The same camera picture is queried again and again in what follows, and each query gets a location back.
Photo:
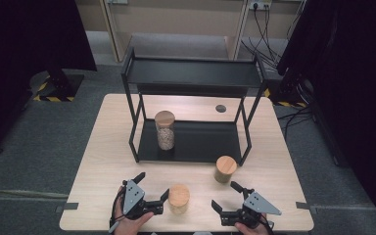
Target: wooden lid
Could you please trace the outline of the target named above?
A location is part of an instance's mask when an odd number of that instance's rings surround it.
[[[155,115],[155,122],[159,126],[170,126],[175,122],[175,115],[170,111],[160,111]]]
[[[222,156],[216,161],[216,167],[223,174],[232,174],[237,169],[237,163],[229,156]]]
[[[174,207],[183,207],[189,201],[189,189],[184,184],[174,184],[169,188],[169,203]]]

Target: shelf rack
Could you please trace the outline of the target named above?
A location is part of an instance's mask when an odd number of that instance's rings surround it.
[[[121,70],[133,126],[129,145],[137,163],[139,161],[177,161],[215,163],[220,156],[231,156],[243,165],[252,143],[249,125],[266,87],[266,73],[259,55],[250,62],[211,61],[136,57],[128,48]],[[136,110],[129,84],[137,88],[139,102]],[[244,100],[249,89],[258,90],[254,103],[246,116]],[[146,117],[143,95],[178,95],[239,98],[239,108],[232,121],[176,120],[175,146],[164,151],[158,146],[155,121]],[[139,149],[133,144],[140,114],[143,127]],[[237,131],[237,120],[243,119],[247,148],[242,156]]]

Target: hand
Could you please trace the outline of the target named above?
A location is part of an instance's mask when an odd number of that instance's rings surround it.
[[[121,213],[121,197],[117,200],[116,203],[116,214],[115,217],[122,216]],[[118,227],[115,229],[115,235],[137,235],[140,227],[144,223],[146,223],[152,216],[154,216],[153,212],[148,212],[143,214],[140,218],[131,220],[126,217],[119,218],[118,220],[120,223]]]
[[[239,222],[236,222],[234,226],[244,235],[268,235],[269,234],[263,224],[259,224],[258,227],[254,229]]]

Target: jar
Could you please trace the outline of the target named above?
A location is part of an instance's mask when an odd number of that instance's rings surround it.
[[[170,150],[175,145],[174,123],[175,115],[170,111],[160,111],[155,115],[158,144],[162,150]]]

